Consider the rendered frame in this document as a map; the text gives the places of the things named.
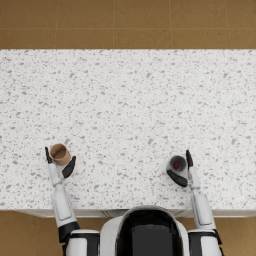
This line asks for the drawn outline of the brown paper cup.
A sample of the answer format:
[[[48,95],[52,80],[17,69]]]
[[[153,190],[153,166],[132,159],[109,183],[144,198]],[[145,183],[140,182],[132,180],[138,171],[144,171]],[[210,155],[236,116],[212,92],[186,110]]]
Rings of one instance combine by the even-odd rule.
[[[57,165],[65,166],[71,160],[71,155],[63,144],[55,144],[50,149],[50,156],[56,162]]]

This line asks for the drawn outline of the grey cup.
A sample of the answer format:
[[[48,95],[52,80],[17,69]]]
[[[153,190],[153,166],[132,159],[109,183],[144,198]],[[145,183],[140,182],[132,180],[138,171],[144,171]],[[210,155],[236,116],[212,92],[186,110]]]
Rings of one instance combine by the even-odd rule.
[[[186,159],[179,155],[173,156],[167,165],[168,170],[171,170],[176,173],[182,173],[186,170],[186,168],[187,168]]]

